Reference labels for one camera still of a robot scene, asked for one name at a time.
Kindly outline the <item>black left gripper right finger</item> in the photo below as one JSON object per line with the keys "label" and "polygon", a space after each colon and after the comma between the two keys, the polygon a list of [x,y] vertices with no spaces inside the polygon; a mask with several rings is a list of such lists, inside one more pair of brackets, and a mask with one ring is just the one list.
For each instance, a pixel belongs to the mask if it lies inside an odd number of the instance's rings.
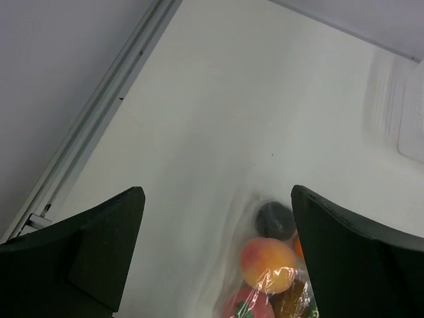
{"label": "black left gripper right finger", "polygon": [[320,317],[423,316],[423,238],[302,185],[291,204]]}

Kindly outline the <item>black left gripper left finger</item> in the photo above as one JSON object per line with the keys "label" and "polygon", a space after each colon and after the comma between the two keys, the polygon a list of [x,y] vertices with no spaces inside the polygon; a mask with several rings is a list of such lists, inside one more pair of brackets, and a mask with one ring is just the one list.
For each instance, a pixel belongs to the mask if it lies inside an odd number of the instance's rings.
{"label": "black left gripper left finger", "polygon": [[131,187],[1,245],[2,317],[112,317],[119,310],[145,194]]}

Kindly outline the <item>orange peach fake fruit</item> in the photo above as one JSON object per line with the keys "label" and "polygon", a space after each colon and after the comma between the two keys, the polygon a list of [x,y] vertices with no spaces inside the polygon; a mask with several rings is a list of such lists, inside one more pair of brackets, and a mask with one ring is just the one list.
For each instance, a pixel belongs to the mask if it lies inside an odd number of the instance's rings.
{"label": "orange peach fake fruit", "polygon": [[293,250],[274,238],[255,237],[244,243],[239,266],[244,281],[267,294],[288,290],[297,272]]}

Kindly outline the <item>clear zip top bag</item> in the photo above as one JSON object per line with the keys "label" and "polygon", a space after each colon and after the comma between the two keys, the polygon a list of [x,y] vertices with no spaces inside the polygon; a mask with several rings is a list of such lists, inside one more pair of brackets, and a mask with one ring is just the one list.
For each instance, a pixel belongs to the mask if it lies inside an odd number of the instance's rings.
{"label": "clear zip top bag", "polygon": [[289,205],[259,191],[229,210],[212,317],[319,317]]}

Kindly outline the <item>dark purple fake plum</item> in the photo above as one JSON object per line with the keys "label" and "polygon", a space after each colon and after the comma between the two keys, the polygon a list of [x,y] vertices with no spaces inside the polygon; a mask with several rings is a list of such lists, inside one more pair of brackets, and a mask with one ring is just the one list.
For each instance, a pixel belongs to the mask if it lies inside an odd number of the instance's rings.
{"label": "dark purple fake plum", "polygon": [[278,201],[266,202],[257,212],[255,228],[262,237],[288,240],[296,231],[293,212]]}

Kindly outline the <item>red fake strawberry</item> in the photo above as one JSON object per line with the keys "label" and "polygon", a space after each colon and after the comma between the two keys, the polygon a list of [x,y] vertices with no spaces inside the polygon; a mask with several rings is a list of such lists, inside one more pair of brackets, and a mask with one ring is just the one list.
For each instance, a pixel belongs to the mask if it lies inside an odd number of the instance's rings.
{"label": "red fake strawberry", "polygon": [[268,297],[256,289],[242,287],[223,306],[221,317],[274,318]]}

